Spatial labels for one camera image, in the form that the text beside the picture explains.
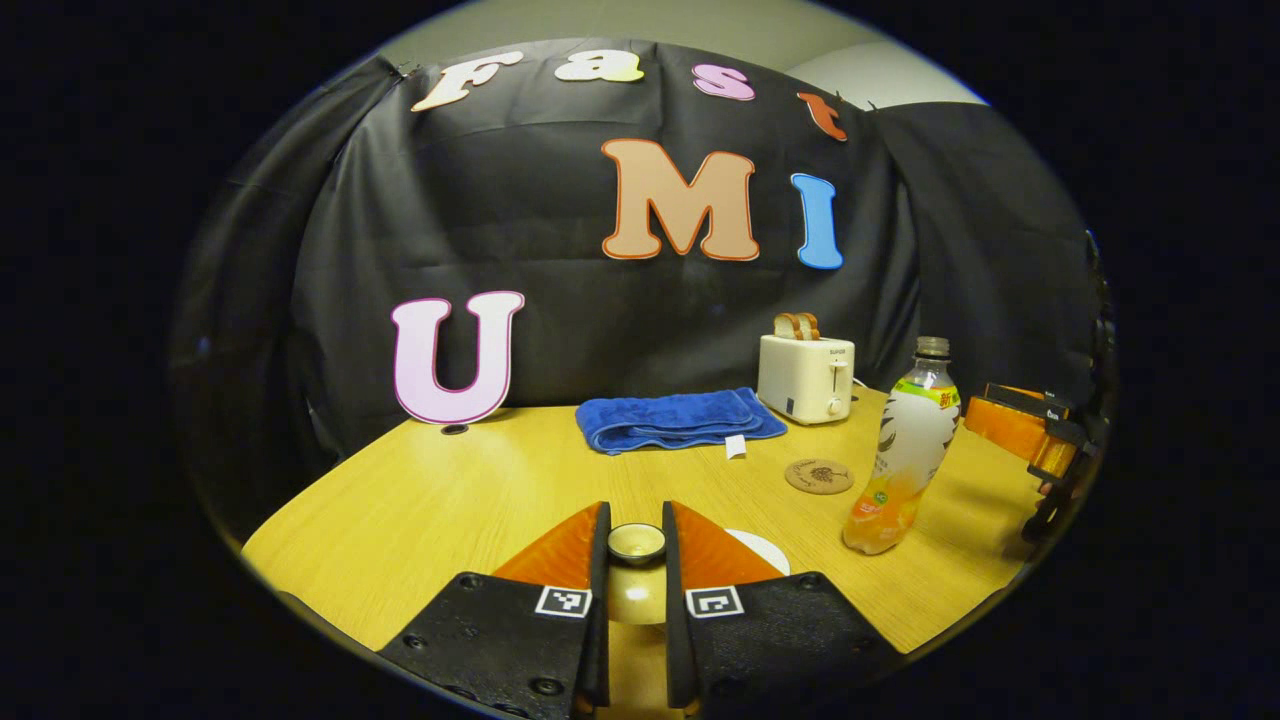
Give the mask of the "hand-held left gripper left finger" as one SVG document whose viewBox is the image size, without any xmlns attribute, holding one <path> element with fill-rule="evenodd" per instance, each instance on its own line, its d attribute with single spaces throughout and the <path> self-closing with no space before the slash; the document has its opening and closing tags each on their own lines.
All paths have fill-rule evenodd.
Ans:
<svg viewBox="0 0 1280 720">
<path fill-rule="evenodd" d="M 381 660 L 493 719 L 590 719 L 611 702 L 611 506 L 570 515 L 490 573 L 448 580 Z"/>
</svg>

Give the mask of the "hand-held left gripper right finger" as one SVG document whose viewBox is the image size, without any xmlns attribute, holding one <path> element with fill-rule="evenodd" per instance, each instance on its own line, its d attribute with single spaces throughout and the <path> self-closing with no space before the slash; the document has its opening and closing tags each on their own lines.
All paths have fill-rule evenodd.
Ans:
<svg viewBox="0 0 1280 720">
<path fill-rule="evenodd" d="M 689 719 L 831 719 L 905 657 L 824 574 L 781 573 L 684 503 L 663 506 L 668 703 Z"/>
</svg>

